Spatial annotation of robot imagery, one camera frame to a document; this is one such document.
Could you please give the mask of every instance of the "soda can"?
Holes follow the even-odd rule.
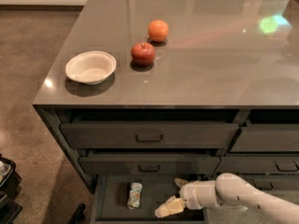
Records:
[[[129,199],[127,202],[127,206],[130,209],[136,209],[140,205],[140,194],[142,190],[141,183],[131,183]]]

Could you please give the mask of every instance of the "white robotic arm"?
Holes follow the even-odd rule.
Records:
[[[274,223],[299,223],[299,206],[254,188],[244,179],[233,174],[222,174],[216,181],[187,182],[176,179],[179,196],[170,198],[155,212],[157,217],[166,217],[189,209],[217,208],[261,210]]]

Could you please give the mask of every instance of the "gray countertop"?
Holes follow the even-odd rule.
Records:
[[[138,68],[131,48],[157,19],[167,41]],[[34,105],[299,107],[298,22],[296,0],[88,0]],[[90,50],[113,55],[114,74],[94,86],[66,78]]]

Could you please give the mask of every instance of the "white bowl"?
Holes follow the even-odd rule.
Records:
[[[113,56],[103,51],[89,51],[72,58],[65,67],[67,77],[88,84],[103,82],[115,70],[116,61]]]

